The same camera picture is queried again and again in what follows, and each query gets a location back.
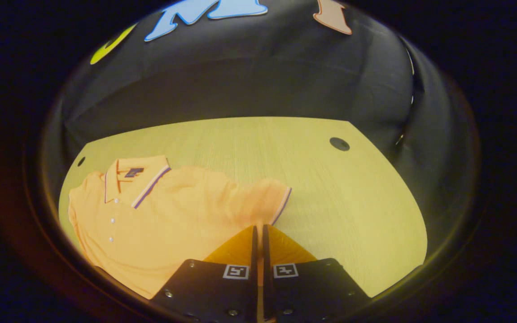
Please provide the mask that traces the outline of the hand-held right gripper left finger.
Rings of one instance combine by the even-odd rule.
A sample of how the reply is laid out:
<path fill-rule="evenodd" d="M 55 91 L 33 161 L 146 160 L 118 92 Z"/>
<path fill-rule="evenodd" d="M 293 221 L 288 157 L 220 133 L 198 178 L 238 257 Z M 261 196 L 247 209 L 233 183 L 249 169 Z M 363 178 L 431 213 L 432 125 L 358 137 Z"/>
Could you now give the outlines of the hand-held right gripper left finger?
<path fill-rule="evenodd" d="M 257 227 L 250 226 L 229 241 L 247 247 L 245 264 L 187 259 L 150 302 L 189 323 L 255 323 L 258 235 Z"/>

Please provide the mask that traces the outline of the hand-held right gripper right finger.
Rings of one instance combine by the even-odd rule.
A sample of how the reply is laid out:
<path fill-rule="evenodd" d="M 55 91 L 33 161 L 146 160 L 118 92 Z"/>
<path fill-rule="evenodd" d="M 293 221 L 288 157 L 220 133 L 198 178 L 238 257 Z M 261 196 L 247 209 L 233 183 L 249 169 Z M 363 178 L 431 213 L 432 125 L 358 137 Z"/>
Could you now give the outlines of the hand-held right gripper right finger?
<path fill-rule="evenodd" d="M 265 322 L 329 323 L 371 302 L 336 259 L 316 259 L 271 225 L 262 240 Z"/>

